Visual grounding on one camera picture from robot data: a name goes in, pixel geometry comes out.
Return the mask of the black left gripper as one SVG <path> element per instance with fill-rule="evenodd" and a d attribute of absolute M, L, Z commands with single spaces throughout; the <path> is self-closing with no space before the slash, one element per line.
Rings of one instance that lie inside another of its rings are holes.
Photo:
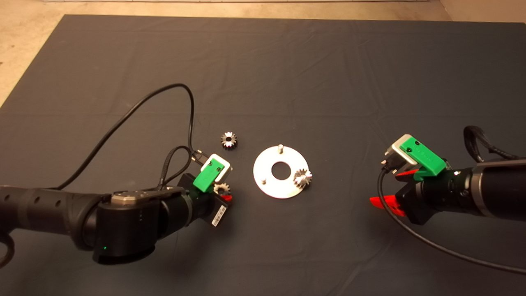
<path fill-rule="evenodd" d="M 190 222 L 202 219 L 213 227 L 218 227 L 229 208 L 233 197 L 229 189 L 224 189 L 222 184 L 212 185 L 208 192 L 202 192 L 193 185 L 195 177 L 190 173 L 182 174 L 178 186 L 186 191 L 190 201 Z"/>

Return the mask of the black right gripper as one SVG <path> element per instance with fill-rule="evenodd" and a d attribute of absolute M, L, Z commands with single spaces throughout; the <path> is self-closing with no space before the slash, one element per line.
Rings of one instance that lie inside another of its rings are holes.
<path fill-rule="evenodd" d="M 415 180 L 418 171 L 396 174 L 397 180 L 406 184 L 397 191 L 397 197 L 384 197 L 393 214 L 407 217 L 412 224 L 424 225 L 439 212 L 463 212 L 454 172 L 441 172 L 437 176 Z M 371 197 L 369 200 L 374 207 L 384 209 L 380 197 Z"/>

